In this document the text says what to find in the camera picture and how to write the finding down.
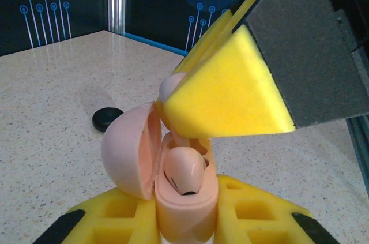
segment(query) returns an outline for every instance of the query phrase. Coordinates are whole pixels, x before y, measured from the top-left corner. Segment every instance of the open case lid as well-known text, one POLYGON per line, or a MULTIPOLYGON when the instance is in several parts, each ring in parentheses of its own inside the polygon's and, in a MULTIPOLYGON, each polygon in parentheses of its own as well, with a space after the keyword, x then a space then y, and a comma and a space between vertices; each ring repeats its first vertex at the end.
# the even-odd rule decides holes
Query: open case lid
POLYGON ((161 123, 154 102, 135 107, 109 125, 102 142, 104 167, 124 192, 144 200, 153 193, 161 148, 161 123))

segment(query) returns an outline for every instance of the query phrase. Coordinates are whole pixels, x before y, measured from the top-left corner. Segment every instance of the pink earbud case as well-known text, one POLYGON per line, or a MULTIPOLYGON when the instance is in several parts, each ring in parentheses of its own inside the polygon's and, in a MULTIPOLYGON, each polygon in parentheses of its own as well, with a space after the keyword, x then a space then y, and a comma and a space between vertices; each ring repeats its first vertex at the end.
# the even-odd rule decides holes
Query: pink earbud case
POLYGON ((127 111, 105 132, 101 155, 104 167, 124 192, 144 200, 156 199, 156 216, 171 243, 201 243, 215 230, 218 181, 209 140, 190 140, 207 167, 197 194, 181 196, 164 175, 164 158, 174 145, 171 133, 162 139, 155 102, 127 111))

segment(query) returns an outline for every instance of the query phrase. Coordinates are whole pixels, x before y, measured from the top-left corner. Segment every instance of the white table surface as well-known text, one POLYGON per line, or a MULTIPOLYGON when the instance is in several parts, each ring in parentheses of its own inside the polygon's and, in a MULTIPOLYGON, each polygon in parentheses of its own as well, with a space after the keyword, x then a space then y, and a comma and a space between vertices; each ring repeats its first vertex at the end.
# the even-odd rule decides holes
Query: white table surface
MULTIPOLYGON (((155 100, 182 59, 108 32, 1 57, 0 243, 32 243, 112 187, 91 122, 155 100)), ((213 140, 218 173, 309 209, 337 240, 369 243, 369 199, 345 121, 213 140)))

